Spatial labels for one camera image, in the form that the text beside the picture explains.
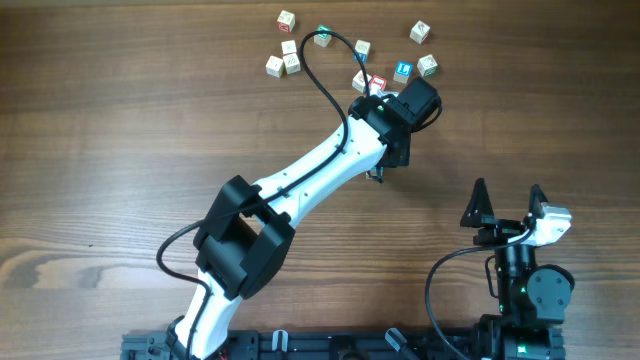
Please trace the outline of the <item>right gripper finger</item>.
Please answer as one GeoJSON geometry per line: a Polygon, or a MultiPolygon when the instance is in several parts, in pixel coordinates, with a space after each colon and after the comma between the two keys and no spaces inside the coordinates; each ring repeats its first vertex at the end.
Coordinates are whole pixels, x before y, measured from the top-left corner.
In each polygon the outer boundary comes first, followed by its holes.
{"type": "Polygon", "coordinates": [[[496,218],[489,198],[486,181],[478,178],[474,183],[470,201],[460,220],[461,227],[482,228],[494,226],[496,218]]]}
{"type": "Polygon", "coordinates": [[[543,216],[543,204],[548,199],[538,184],[534,184],[530,189],[529,210],[532,216],[543,216]]]}

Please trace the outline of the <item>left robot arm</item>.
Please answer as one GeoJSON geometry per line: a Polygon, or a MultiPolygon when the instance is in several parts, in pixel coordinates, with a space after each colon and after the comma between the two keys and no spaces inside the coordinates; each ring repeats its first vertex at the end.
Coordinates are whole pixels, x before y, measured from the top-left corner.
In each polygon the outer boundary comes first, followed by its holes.
{"type": "Polygon", "coordinates": [[[235,176],[205,218],[190,226],[197,289],[187,313],[167,330],[178,359],[207,359],[225,343],[240,303],[280,270],[303,218],[340,186],[377,168],[405,167],[411,135],[442,110],[422,78],[398,93],[357,98],[345,122],[285,169],[255,183],[235,176]]]}

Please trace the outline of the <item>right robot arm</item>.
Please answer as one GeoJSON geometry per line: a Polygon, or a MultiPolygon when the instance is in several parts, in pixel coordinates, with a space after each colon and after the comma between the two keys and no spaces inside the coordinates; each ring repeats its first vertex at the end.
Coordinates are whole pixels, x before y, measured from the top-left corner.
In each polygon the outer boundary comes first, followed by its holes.
{"type": "Polygon", "coordinates": [[[536,250],[557,242],[571,227],[565,207],[548,201],[539,185],[530,190],[529,210],[521,221],[494,215],[486,182],[475,181],[460,225],[476,228],[473,243],[494,254],[497,286],[490,295],[499,302],[498,315],[483,315],[474,326],[472,359],[544,359],[566,357],[560,326],[565,320],[575,279],[553,264],[540,265],[536,250]]]}

